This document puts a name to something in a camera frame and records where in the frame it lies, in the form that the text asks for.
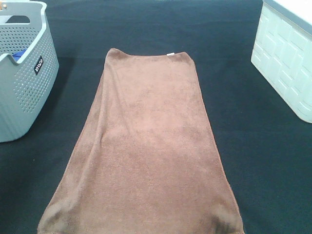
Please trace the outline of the brown towel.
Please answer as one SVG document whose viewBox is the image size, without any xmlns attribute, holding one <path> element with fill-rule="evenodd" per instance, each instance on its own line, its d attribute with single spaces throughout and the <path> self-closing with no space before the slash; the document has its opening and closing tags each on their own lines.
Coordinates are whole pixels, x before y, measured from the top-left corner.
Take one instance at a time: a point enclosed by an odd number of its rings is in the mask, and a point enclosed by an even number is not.
<svg viewBox="0 0 312 234">
<path fill-rule="evenodd" d="M 37 232 L 244 232 L 187 53 L 108 51 L 87 120 Z"/>
</svg>

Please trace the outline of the black tablecloth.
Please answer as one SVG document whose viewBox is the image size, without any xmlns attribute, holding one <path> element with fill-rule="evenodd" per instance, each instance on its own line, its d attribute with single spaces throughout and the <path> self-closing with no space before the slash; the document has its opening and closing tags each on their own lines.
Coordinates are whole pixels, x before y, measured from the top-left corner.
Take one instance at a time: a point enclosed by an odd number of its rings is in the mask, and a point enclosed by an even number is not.
<svg viewBox="0 0 312 234">
<path fill-rule="evenodd" d="M 0 231 L 34 234 L 81 133 L 106 54 L 187 52 L 248 234 L 312 231 L 312 126 L 251 64 L 260 0 L 49 0 L 59 61 L 29 132 L 0 146 Z"/>
</svg>

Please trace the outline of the grey perforated laundry basket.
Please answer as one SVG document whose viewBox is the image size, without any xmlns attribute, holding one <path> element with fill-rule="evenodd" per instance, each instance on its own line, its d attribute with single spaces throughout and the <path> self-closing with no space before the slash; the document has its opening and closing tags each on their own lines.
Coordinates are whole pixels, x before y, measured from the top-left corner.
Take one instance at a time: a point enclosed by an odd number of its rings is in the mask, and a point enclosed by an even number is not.
<svg viewBox="0 0 312 234">
<path fill-rule="evenodd" d="M 46 3 L 0 2 L 0 140 L 24 136 L 54 85 L 59 62 L 46 16 Z M 13 54 L 27 49 L 15 61 Z"/>
</svg>

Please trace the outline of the white plastic storage box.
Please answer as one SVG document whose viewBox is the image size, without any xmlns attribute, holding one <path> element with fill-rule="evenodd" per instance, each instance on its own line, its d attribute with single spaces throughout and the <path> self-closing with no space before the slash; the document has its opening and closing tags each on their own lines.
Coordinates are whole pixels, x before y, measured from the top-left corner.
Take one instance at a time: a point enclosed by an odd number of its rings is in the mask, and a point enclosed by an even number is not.
<svg viewBox="0 0 312 234">
<path fill-rule="evenodd" d="M 251 62 L 303 121 L 312 121 L 312 2 L 263 1 Z"/>
</svg>

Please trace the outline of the blue cloth in basket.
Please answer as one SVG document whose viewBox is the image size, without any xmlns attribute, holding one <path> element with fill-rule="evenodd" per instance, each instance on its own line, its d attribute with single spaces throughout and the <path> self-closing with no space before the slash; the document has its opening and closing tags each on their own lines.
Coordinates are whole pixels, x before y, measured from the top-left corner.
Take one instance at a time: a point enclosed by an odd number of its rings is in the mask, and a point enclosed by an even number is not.
<svg viewBox="0 0 312 234">
<path fill-rule="evenodd" d="M 14 53 L 12 56 L 14 58 L 15 61 L 18 61 L 22 56 L 23 54 L 26 52 L 27 49 L 23 49 L 22 51 L 18 51 L 16 53 Z"/>
</svg>

